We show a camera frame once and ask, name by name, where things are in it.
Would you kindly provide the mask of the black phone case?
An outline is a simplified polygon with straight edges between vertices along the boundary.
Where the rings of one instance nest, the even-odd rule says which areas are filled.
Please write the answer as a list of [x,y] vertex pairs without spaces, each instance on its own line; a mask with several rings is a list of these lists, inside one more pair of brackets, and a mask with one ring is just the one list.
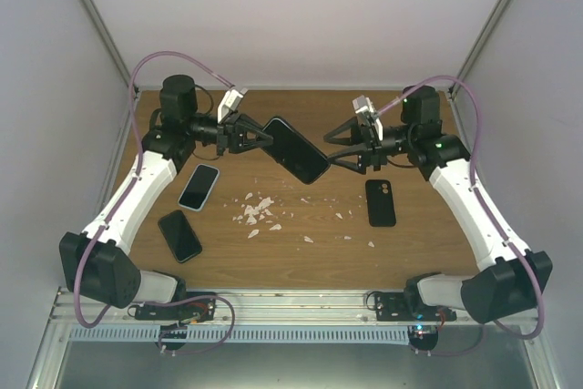
[[364,186],[369,224],[372,227],[394,227],[396,214],[390,181],[368,179]]

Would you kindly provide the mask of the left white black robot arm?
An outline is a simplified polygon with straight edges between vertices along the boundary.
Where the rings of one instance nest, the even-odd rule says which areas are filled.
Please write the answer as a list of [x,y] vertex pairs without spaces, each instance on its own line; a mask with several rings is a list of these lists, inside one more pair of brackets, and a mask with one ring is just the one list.
[[257,122],[239,112],[243,92],[228,90],[212,115],[199,112],[198,90],[186,75],[164,80],[159,108],[150,117],[148,132],[138,137],[138,154],[118,190],[81,232],[68,232],[59,242],[66,286],[76,300],[86,297],[119,309],[156,302],[169,320],[187,311],[178,277],[143,271],[129,258],[138,229],[197,145],[213,145],[222,155],[272,143]]

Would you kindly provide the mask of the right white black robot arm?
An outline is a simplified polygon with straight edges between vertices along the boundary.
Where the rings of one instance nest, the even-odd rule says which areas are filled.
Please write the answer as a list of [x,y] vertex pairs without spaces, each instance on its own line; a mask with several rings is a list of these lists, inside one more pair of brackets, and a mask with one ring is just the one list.
[[354,117],[324,136],[341,146],[329,160],[364,174],[406,155],[452,211],[478,268],[473,277],[439,272],[413,277],[404,287],[404,312],[422,321],[446,307],[465,311],[478,323],[501,322],[531,309],[542,316],[542,292],[553,268],[548,255],[533,252],[511,229],[476,175],[471,153],[459,137],[444,133],[438,92],[410,86],[397,101],[402,123],[384,127],[371,99],[356,98]]

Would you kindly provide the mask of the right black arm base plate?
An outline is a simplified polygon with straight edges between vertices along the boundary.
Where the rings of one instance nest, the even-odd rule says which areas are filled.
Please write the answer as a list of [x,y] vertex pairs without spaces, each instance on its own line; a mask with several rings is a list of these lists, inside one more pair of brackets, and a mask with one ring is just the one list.
[[403,292],[382,292],[372,290],[363,297],[367,310],[375,313],[378,322],[455,322],[456,311],[440,306],[422,305],[413,311],[408,307]]

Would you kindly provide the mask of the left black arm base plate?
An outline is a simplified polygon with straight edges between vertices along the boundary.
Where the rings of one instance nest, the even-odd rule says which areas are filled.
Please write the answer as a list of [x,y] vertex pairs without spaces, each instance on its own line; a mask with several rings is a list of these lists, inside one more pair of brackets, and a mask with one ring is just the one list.
[[137,321],[207,322],[214,319],[216,292],[187,292],[186,298],[196,301],[178,306],[163,307],[134,304],[128,307],[128,316]]

